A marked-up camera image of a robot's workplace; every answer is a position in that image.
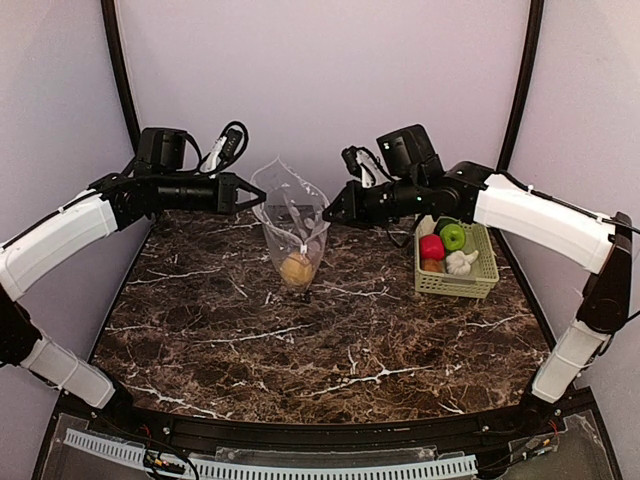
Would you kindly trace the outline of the clear zip top bag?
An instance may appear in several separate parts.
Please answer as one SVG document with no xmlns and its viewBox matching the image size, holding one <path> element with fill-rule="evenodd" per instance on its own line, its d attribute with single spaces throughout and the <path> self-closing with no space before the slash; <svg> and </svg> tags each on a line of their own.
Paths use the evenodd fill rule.
<svg viewBox="0 0 640 480">
<path fill-rule="evenodd" d="M 313 279 L 323 259 L 329 223 L 322 218 L 329 201 L 311 182 L 303 179 L 280 159 L 254 172 L 251 183 L 266 193 L 266 201 L 253 208 L 261 223 L 271 261 L 279 267 L 292 252 L 306 254 L 313 264 Z M 284 285 L 298 293 L 309 289 Z"/>
</svg>

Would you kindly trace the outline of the orange peach toy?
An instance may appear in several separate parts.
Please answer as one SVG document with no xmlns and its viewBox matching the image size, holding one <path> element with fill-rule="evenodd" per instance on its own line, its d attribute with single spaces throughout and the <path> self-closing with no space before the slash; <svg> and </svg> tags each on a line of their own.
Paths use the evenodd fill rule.
<svg viewBox="0 0 640 480">
<path fill-rule="evenodd" d="M 295 288 L 307 287 L 314 274 L 313 264 L 306 254 L 292 252 L 281 263 L 280 275 L 284 282 Z"/>
</svg>

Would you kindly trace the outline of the green apple toy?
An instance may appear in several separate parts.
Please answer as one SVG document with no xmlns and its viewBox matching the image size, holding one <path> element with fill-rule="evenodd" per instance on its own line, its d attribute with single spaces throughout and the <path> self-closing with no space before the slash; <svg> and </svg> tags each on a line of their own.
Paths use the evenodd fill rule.
<svg viewBox="0 0 640 480">
<path fill-rule="evenodd" d="M 440 230 L 439 236 L 445 250 L 449 252 L 462 250 L 466 244 L 465 230 L 457 223 L 445 225 Z"/>
</svg>

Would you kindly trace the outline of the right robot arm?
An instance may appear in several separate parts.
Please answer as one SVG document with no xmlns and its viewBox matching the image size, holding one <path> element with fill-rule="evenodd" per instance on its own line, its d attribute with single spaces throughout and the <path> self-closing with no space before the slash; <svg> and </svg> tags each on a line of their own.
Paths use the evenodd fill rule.
<svg viewBox="0 0 640 480">
<path fill-rule="evenodd" d="M 356 228 L 386 227 L 403 217 L 447 216 L 513 233 L 553 250 L 590 276 L 574 320 L 533 377 L 527 395 L 557 402 L 602 346 L 632 319 L 630 218 L 595 213 L 540 192 L 511 174 L 470 161 L 445 170 L 426 129 L 411 125 L 376 140 L 388 181 L 358 179 L 357 150 L 343 161 L 354 177 L 325 208 L 324 220 Z"/>
</svg>

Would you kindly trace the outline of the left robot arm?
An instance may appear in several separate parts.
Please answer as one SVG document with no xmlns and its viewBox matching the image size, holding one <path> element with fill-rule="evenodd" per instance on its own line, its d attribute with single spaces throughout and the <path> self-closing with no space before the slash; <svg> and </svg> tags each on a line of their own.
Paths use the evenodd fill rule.
<svg viewBox="0 0 640 480">
<path fill-rule="evenodd" d="M 79 359 L 36 327 L 20 299 L 44 275 L 92 243 L 166 210 L 234 215 L 263 203 L 265 193 L 230 167 L 243 155 L 249 133 L 227 124 L 195 168 L 183 167 L 194 138 L 180 129 L 141 132 L 134 158 L 25 231 L 1 245 L 1 362 L 21 367 L 97 410 L 129 399 L 102 370 Z"/>
</svg>

